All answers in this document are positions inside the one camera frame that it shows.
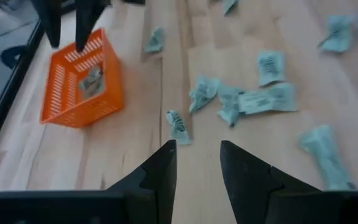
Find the candy wrapper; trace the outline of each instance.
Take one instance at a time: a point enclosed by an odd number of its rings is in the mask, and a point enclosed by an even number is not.
[[[266,111],[296,111],[295,87],[278,83],[266,90],[247,91],[239,95],[241,113],[256,114]]]
[[[285,81],[284,54],[275,51],[263,51],[258,56],[259,86],[272,82]]]
[[[156,27],[147,45],[144,47],[144,51],[147,53],[157,53],[163,49],[163,30],[161,27]]]
[[[219,86],[218,98],[222,103],[222,109],[218,112],[218,115],[229,127],[233,127],[240,117],[239,95],[243,93],[245,93],[245,91],[240,88],[234,88],[224,84],[220,84]]]
[[[207,105],[216,96],[218,86],[217,78],[198,77],[196,88],[189,93],[192,100],[189,112],[194,113]]]
[[[353,19],[349,16],[328,17],[328,37],[320,44],[323,51],[343,53],[349,50],[352,42],[351,23]]]
[[[183,122],[179,113],[174,110],[167,111],[167,120],[171,124],[171,137],[177,140],[177,143],[180,145],[191,144],[185,122]]]
[[[316,160],[328,190],[356,189],[337,154],[331,127],[322,125],[301,134],[299,145]]]

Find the orange basket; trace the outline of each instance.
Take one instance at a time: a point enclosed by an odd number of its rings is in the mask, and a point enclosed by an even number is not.
[[[84,99],[78,84],[95,65],[103,70],[105,87]],[[123,107],[121,66],[103,29],[89,36],[82,53],[73,43],[51,56],[40,123],[80,128]]]

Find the wooden tabletop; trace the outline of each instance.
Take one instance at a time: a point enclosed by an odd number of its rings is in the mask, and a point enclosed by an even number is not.
[[[357,13],[358,0],[240,0],[227,17],[219,1],[113,5],[96,28],[106,29],[124,65],[125,108],[84,129],[40,125],[53,52],[44,37],[0,133],[0,191],[106,189],[170,139],[167,110],[181,113],[194,138],[178,147],[173,223],[235,223],[219,162],[223,139],[322,189],[314,160],[296,141],[302,131],[330,124],[358,186],[358,33],[343,55],[316,48],[326,35],[325,18]],[[142,46],[155,26],[164,29],[165,47],[150,56]],[[71,13],[62,19],[60,45],[74,38]],[[263,49],[285,53],[299,112],[242,118],[232,129],[217,115],[217,99],[188,114],[188,92],[198,75],[257,89],[255,61]]]

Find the basket slot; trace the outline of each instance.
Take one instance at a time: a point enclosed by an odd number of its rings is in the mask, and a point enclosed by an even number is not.
[[[76,105],[77,77],[74,73],[68,74],[67,108]]]
[[[95,40],[89,40],[88,43],[85,45],[84,51],[82,53],[78,53],[77,51],[71,51],[64,55],[64,58],[67,60],[67,62],[75,62],[82,57],[90,54],[94,50],[100,49],[102,46],[102,41],[100,38],[97,38]]]
[[[63,124],[66,126],[75,126],[76,116],[75,113],[66,114],[63,120]]]
[[[77,72],[84,72],[88,69],[90,69],[91,67],[101,63],[103,61],[103,55],[100,52],[99,54],[88,58],[87,60],[80,62],[76,65],[74,65],[74,68],[76,69]]]
[[[102,118],[103,116],[106,116],[107,114],[111,113],[112,111],[115,111],[116,108],[115,107],[107,107],[101,111],[98,111],[95,116],[94,119],[99,119]]]
[[[54,70],[55,75],[52,80],[49,117],[56,116],[62,111],[61,97],[65,78],[65,68],[61,65],[56,65]]]

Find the object in basket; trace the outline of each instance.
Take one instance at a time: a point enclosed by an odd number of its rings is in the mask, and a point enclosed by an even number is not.
[[[239,95],[245,93],[245,90],[240,88],[234,88],[220,84],[218,89],[218,98],[222,103],[222,109],[218,112],[218,115],[229,125],[233,127],[239,117]]]
[[[163,49],[163,30],[161,27],[156,27],[147,45],[144,47],[146,53],[157,53]]]
[[[301,134],[299,145],[316,160],[328,190],[356,189],[338,156],[330,126],[321,125]]]
[[[167,111],[167,120],[171,124],[171,137],[177,140],[179,145],[191,144],[189,133],[186,129],[185,122],[179,113],[174,110]]]
[[[190,90],[189,96],[192,100],[189,112],[194,113],[207,105],[218,92],[219,80],[200,76],[197,78],[196,88]]]
[[[349,50],[352,42],[352,23],[349,16],[330,16],[328,18],[328,37],[318,47],[323,51],[343,53]]]
[[[100,94],[104,87],[103,71],[98,66],[93,66],[78,85],[84,99]]]

